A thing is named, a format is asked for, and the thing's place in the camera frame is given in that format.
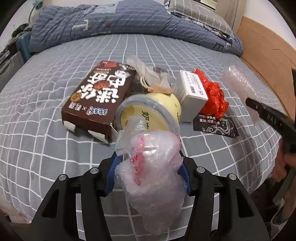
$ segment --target small white carton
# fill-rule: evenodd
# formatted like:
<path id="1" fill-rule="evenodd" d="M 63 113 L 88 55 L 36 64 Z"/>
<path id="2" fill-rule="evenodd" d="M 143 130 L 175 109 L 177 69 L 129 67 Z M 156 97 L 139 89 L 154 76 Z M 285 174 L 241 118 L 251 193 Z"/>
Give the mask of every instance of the small white carton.
<path id="1" fill-rule="evenodd" d="M 180 79 L 173 94 L 181 104 L 181 122 L 192 122 L 208 101 L 207 93 L 197 74 L 180 70 Z"/>

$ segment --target yellow container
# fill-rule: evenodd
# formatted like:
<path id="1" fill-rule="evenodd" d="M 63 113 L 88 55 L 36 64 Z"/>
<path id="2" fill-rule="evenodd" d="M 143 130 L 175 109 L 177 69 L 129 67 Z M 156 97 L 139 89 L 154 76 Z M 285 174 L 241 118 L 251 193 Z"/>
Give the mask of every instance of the yellow container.
<path id="1" fill-rule="evenodd" d="M 171 131 L 180 136 L 181 106 L 173 94 L 149 93 L 128 97 L 117 109 L 117 127 L 124 129 L 132 116 L 142 116 L 149 131 Z"/>

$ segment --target metal bolt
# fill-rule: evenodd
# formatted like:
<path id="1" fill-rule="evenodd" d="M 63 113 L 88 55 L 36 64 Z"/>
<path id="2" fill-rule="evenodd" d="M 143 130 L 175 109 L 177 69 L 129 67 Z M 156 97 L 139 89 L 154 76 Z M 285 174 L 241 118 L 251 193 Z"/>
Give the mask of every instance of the metal bolt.
<path id="1" fill-rule="evenodd" d="M 237 176 L 235 175 L 235 174 L 230 174 L 229 175 L 229 178 L 231 179 L 231 180 L 235 180 L 236 178 L 237 178 Z"/>
<path id="2" fill-rule="evenodd" d="M 59 176 L 59 180 L 60 180 L 60 181 L 63 181 L 63 180 L 66 179 L 66 177 L 67 177 L 67 176 L 66 176 L 65 174 L 62 174 L 62 175 Z"/>
<path id="3" fill-rule="evenodd" d="M 198 167 L 196 169 L 199 173 L 204 173 L 205 172 L 205 169 L 203 167 Z"/>
<path id="4" fill-rule="evenodd" d="M 91 169 L 91 174 L 96 174 L 99 172 L 99 169 L 97 169 L 96 167 Z"/>

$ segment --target red plastic bag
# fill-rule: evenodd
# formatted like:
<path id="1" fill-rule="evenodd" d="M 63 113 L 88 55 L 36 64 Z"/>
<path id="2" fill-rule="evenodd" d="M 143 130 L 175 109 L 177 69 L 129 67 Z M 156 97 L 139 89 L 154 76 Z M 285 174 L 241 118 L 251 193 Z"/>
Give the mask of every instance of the red plastic bag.
<path id="1" fill-rule="evenodd" d="M 229 103 L 224 100 L 224 93 L 219 84 L 209 81 L 200 69 L 196 69 L 193 73 L 200 78 L 208 97 L 207 103 L 200 112 L 204 115 L 215 114 L 216 118 L 222 118 L 228 109 Z"/>

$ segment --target blue gripper pad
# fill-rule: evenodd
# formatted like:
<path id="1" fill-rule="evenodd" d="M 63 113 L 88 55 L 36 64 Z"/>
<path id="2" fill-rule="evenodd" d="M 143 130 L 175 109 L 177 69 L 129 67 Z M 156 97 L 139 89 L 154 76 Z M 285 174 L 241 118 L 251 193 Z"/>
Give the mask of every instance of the blue gripper pad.
<path id="1" fill-rule="evenodd" d="M 186 183 L 186 186 L 187 186 L 186 193 L 187 193 L 187 195 L 190 195 L 192 193 L 192 189 L 190 187 L 190 176 L 189 176 L 189 173 L 188 173 L 187 168 L 185 167 L 184 163 L 182 163 L 182 166 L 180 167 L 178 174 L 181 177 L 183 177 L 183 179 Z"/>
<path id="2" fill-rule="evenodd" d="M 115 168 L 116 166 L 122 162 L 122 158 L 123 156 L 118 156 L 115 155 L 113 162 L 109 168 L 109 171 L 106 175 L 106 185 L 104 188 L 104 193 L 106 194 L 106 196 L 108 196 L 108 194 L 110 192 L 112 192 L 113 187 L 114 187 L 114 174 L 115 174 Z"/>

